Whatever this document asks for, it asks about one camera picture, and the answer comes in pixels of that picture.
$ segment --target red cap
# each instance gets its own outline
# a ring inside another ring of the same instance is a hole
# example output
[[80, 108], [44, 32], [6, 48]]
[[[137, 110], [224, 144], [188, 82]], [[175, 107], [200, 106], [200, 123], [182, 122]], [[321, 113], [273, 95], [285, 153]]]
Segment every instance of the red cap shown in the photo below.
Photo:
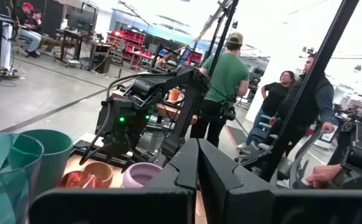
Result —
[[27, 7], [27, 8], [29, 8], [29, 9], [31, 9], [31, 10], [34, 9], [34, 6], [32, 6], [32, 4], [31, 4], [31, 3], [28, 3], [28, 2], [23, 3], [22, 7]]

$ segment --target black t-shirt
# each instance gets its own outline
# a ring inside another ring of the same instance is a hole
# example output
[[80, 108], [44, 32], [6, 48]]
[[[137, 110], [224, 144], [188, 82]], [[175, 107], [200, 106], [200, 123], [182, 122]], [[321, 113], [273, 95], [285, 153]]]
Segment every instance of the black t-shirt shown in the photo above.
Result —
[[282, 86], [280, 83], [271, 83], [264, 86], [268, 91], [268, 95], [262, 102], [261, 109], [268, 116], [275, 115], [280, 103], [285, 99], [288, 93], [288, 87]]
[[32, 31], [37, 32], [39, 34], [42, 32], [42, 26], [39, 25], [38, 22], [34, 18], [28, 18], [26, 20], [26, 24], [34, 25], [36, 27]]
[[16, 9], [16, 15], [12, 15], [12, 19], [14, 22], [17, 22], [17, 18], [19, 18], [20, 25], [24, 25], [26, 20], [28, 19], [28, 16], [26, 13], [24, 13], [23, 9], [21, 7], [18, 7]]

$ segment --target woman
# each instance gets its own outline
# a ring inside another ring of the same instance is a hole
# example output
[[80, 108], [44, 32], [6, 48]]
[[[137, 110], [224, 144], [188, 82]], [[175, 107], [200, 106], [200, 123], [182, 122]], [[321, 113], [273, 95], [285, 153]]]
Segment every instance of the woman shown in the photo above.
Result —
[[[261, 94], [264, 98], [261, 109], [258, 111], [255, 117], [254, 124], [251, 130], [258, 128], [260, 122], [265, 122], [265, 118], [261, 118], [262, 115], [272, 117], [275, 115], [278, 106], [284, 100], [288, 93], [288, 89], [295, 82], [294, 73], [291, 71], [284, 71], [280, 75], [280, 83], [274, 82], [268, 85], [264, 85], [261, 88]], [[237, 149], [245, 149], [252, 142], [252, 137], [249, 134], [246, 141], [237, 146]]]

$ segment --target baseball cap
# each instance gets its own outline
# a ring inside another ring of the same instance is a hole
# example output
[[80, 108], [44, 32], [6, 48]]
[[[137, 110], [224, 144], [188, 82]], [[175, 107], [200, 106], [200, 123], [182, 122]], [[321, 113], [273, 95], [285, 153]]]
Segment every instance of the baseball cap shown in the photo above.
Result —
[[243, 44], [243, 35], [239, 32], [231, 33], [228, 38], [228, 43], [230, 44]]
[[31, 9], [31, 10], [34, 9], [34, 6], [32, 6], [32, 4], [31, 4], [31, 3], [28, 3], [28, 2], [23, 3], [21, 6], [22, 6], [22, 7], [27, 7], [27, 8], [29, 8], [29, 9]]

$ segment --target orange pot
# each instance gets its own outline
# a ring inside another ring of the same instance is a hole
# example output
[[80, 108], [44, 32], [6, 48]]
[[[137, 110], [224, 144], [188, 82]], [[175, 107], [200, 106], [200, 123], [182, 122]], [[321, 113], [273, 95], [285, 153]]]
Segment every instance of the orange pot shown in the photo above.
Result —
[[97, 177], [84, 171], [73, 171], [64, 175], [58, 187], [68, 188], [106, 188]]
[[178, 101], [179, 97], [181, 96], [182, 92], [177, 89], [172, 89], [169, 91], [168, 101], [170, 103], [175, 103]]
[[96, 176], [107, 188], [109, 188], [109, 186], [112, 184], [113, 170], [105, 163], [91, 162], [85, 166], [84, 171]]

